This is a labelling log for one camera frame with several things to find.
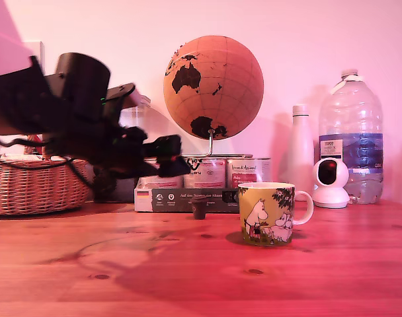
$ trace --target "woven basket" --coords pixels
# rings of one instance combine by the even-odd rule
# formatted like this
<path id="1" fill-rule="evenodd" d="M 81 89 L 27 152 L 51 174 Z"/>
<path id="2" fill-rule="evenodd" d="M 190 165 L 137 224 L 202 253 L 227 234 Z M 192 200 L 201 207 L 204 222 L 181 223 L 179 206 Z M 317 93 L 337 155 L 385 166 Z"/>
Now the woven basket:
<path id="1" fill-rule="evenodd" d="M 61 161 L 9 159 L 8 162 L 37 167 Z M 73 161 L 84 177 L 87 177 L 86 164 L 84 160 Z M 88 187 L 66 165 L 46 170 L 19 170 L 0 162 L 0 215 L 31 215 L 80 207 L 88 192 Z"/>

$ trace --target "cardboard box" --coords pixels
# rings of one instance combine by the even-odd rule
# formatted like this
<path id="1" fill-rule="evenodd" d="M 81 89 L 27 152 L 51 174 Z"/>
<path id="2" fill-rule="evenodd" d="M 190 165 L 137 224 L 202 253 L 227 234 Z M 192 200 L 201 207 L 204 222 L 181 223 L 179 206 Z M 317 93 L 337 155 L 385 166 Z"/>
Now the cardboard box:
<path id="1" fill-rule="evenodd" d="M 238 191 L 231 188 L 135 189 L 135 210 L 191 213 L 191 199 L 205 197 L 207 213 L 239 213 Z"/>

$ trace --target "white bottle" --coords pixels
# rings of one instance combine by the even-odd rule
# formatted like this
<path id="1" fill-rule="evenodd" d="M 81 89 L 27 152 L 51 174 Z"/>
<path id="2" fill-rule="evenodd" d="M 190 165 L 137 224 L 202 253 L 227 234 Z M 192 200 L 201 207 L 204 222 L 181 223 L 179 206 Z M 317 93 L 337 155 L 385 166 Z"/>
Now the white bottle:
<path id="1" fill-rule="evenodd" d="M 314 143 L 305 104 L 292 108 L 293 121 L 288 151 L 288 181 L 296 190 L 313 194 Z"/>

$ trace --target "black robotic arm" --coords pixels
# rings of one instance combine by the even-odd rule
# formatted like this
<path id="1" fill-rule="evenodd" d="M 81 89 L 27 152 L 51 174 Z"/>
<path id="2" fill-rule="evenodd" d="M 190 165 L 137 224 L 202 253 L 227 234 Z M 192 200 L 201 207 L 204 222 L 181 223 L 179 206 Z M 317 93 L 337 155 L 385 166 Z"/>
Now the black robotic arm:
<path id="1" fill-rule="evenodd" d="M 29 68 L 0 75 L 0 135 L 41 133 L 49 155 L 86 160 L 115 178 L 190 172 L 178 135 L 144 143 L 142 129 L 119 125 L 120 111 L 137 105 L 134 84 L 108 89 L 108 68 L 80 53 L 62 54 L 48 76 L 30 59 Z M 146 158 L 156 158 L 160 167 Z"/>

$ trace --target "black cable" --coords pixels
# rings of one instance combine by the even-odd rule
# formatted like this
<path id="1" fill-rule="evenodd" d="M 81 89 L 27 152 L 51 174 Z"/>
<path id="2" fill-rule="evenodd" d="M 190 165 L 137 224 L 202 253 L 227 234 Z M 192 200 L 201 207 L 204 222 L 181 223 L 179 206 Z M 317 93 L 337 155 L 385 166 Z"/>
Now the black cable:
<path id="1" fill-rule="evenodd" d="M 49 145 L 51 141 L 47 142 L 35 142 L 35 141 L 29 141 L 29 140 L 24 140 L 24 139 L 14 139 L 11 142 L 4 143 L 2 140 L 0 140 L 0 145 L 2 147 L 12 147 L 13 145 L 19 144 L 19 145 L 24 145 L 27 147 L 45 147 L 46 145 Z"/>
<path id="2" fill-rule="evenodd" d="M 74 175 L 76 175 L 76 177 L 78 177 L 78 179 L 84 183 L 86 186 L 88 186 L 89 189 L 94 190 L 93 185 L 87 181 L 87 179 L 84 177 L 84 175 L 82 175 L 77 169 L 76 167 L 74 167 L 73 163 L 68 160 L 66 161 L 67 166 L 70 168 L 70 170 L 74 173 Z"/>
<path id="3" fill-rule="evenodd" d="M 9 166 L 9 167 L 17 168 L 18 170 L 47 170 L 47 169 L 50 169 L 50 168 L 60 167 L 60 166 L 69 164 L 74 160 L 75 160 L 74 158 L 71 158 L 71 159 L 68 159 L 65 162 L 61 162 L 59 164 L 47 165 L 47 166 L 39 166 L 39 167 L 19 166 L 19 165 L 11 164 L 11 163 L 9 163 L 9 162 L 7 162 L 5 160 L 1 160 L 1 159 L 0 159 L 0 163 L 4 164 L 6 166 Z"/>

